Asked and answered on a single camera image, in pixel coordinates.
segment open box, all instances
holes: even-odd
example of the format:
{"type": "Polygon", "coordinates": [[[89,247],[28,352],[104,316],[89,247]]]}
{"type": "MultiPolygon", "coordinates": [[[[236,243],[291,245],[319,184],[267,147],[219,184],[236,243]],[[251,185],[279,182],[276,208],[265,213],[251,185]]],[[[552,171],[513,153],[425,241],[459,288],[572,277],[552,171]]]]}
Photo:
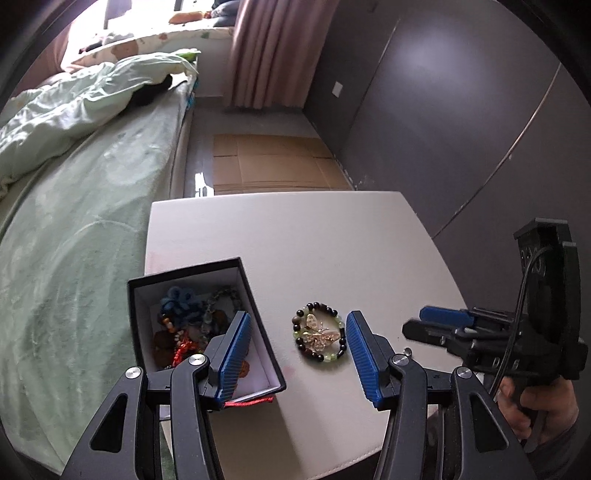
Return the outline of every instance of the open box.
{"type": "MultiPolygon", "coordinates": [[[[158,322],[160,300],[173,286],[190,287],[200,299],[206,298],[221,287],[235,288],[242,302],[242,309],[251,315],[252,337],[245,358],[250,369],[244,378],[238,379],[230,403],[253,401],[285,390],[285,379],[256,309],[240,258],[129,280],[129,318],[135,356],[138,365],[145,369],[146,373],[161,370],[154,360],[153,337],[156,332],[165,330],[158,322]]],[[[220,298],[216,308],[224,310],[230,321],[234,319],[231,299],[220,298]]]]}

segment white table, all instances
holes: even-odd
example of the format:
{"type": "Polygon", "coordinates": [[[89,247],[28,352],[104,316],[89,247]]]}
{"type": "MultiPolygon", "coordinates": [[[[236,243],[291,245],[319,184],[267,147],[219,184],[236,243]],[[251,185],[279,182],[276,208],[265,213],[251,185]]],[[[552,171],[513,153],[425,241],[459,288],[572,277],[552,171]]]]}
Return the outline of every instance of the white table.
{"type": "Polygon", "coordinates": [[[321,478],[379,451],[388,420],[365,399],[347,353],[319,369],[294,347],[291,318],[310,301],[361,310],[374,333],[426,368],[460,364],[408,342],[426,304],[465,308],[437,248],[396,192],[260,193],[154,203],[145,273],[242,257],[287,382],[277,402],[210,416],[227,480],[321,478]]]}

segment gray floor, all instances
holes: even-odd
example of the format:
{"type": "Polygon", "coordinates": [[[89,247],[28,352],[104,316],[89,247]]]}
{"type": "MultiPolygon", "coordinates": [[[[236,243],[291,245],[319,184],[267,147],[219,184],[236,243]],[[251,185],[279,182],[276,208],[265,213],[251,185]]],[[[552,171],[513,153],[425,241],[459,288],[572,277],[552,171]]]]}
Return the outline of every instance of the gray floor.
{"type": "Polygon", "coordinates": [[[206,185],[213,185],[213,136],[216,134],[318,137],[299,110],[227,111],[219,97],[197,98],[187,148],[185,197],[201,196],[199,187],[203,180],[206,185]]]}

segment butterfly brooch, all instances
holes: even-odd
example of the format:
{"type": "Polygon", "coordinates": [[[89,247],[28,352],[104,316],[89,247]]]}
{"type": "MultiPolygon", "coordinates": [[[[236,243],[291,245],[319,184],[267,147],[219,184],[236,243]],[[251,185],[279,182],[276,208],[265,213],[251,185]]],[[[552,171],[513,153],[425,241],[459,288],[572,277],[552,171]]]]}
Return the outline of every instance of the butterfly brooch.
{"type": "Polygon", "coordinates": [[[323,328],[322,322],[310,313],[306,317],[306,332],[301,334],[304,345],[314,352],[323,352],[326,347],[340,338],[340,333],[323,328]]]}

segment blue gripper pad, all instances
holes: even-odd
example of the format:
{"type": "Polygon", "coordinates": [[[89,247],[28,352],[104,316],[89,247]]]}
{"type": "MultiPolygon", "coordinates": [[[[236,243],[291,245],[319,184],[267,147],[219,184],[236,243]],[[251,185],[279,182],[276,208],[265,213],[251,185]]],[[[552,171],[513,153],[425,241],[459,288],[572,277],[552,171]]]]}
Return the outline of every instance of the blue gripper pad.
{"type": "Polygon", "coordinates": [[[349,313],[345,334],[365,397],[375,408],[381,410],[385,401],[384,392],[389,391],[388,357],[378,346],[361,312],[349,313]]]}
{"type": "Polygon", "coordinates": [[[474,318],[467,310],[451,310],[427,306],[421,309],[418,316],[424,322],[441,323],[457,328],[471,327],[474,325],[474,318]]]}
{"type": "MultiPolygon", "coordinates": [[[[226,332],[226,336],[229,333],[231,334],[230,330],[233,329],[230,328],[226,332]]],[[[218,390],[215,399],[220,406],[230,400],[232,395],[234,395],[234,390],[236,390],[236,384],[238,383],[238,375],[242,369],[242,362],[246,358],[248,345],[251,343],[251,336],[251,316],[244,312],[238,327],[234,330],[233,338],[219,368],[218,390]]]]}

